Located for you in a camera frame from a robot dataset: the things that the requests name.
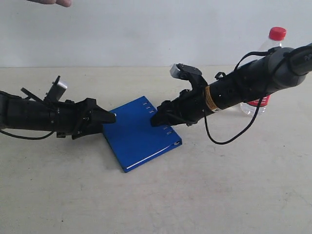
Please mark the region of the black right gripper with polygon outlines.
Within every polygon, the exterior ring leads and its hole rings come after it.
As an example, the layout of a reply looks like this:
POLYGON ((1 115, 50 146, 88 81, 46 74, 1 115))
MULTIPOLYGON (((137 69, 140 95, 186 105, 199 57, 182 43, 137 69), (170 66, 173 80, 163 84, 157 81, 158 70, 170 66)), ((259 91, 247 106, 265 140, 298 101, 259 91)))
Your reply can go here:
POLYGON ((173 100, 165 100, 157 107, 157 113, 150 120, 153 127, 198 123, 208 111, 205 91, 208 86, 197 90, 182 90, 173 100))

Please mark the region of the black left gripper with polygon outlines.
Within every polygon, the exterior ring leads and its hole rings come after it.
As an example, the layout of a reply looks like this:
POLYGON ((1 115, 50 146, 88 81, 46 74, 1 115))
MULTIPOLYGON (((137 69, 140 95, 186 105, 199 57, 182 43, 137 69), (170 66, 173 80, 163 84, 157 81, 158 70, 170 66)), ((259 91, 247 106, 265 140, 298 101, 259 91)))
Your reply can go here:
POLYGON ((106 111, 97 105, 93 98, 80 102, 66 100, 54 102, 53 131, 57 138, 71 136, 72 139, 99 134, 103 132, 102 124, 115 123, 114 113, 106 111))

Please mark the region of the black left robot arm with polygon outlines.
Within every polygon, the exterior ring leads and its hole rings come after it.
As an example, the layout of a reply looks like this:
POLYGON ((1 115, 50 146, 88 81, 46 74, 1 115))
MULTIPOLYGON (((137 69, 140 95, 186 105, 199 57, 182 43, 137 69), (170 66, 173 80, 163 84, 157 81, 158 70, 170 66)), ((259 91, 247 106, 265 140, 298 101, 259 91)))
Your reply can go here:
POLYGON ((41 100, 34 95, 22 98, 0 93, 0 129, 46 131, 57 138, 72 139, 99 134, 104 124, 115 123, 114 113, 97 105, 93 98, 80 102, 41 100))

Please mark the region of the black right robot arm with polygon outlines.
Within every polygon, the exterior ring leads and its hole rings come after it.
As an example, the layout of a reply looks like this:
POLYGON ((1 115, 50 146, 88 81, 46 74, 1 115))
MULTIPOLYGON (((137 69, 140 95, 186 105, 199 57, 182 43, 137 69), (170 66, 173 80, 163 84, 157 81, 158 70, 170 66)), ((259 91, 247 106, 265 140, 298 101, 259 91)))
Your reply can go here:
POLYGON ((265 52, 250 52, 261 56, 225 74, 220 72, 215 82, 208 84, 202 72, 177 63, 170 69, 173 78, 187 80, 191 90, 182 90, 174 100, 165 100, 151 117, 153 127, 160 125, 193 125, 200 119, 242 102, 250 102, 277 91, 298 86, 312 70, 312 46, 299 48, 274 47, 265 52))

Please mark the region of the person's bare hand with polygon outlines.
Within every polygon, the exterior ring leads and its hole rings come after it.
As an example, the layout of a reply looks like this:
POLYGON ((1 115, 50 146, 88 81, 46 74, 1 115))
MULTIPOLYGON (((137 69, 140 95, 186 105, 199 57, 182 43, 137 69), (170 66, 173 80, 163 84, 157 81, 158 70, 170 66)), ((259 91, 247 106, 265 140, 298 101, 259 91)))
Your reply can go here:
POLYGON ((72 5, 72 0, 28 0, 28 1, 44 5, 56 4, 62 7, 70 7, 72 5))

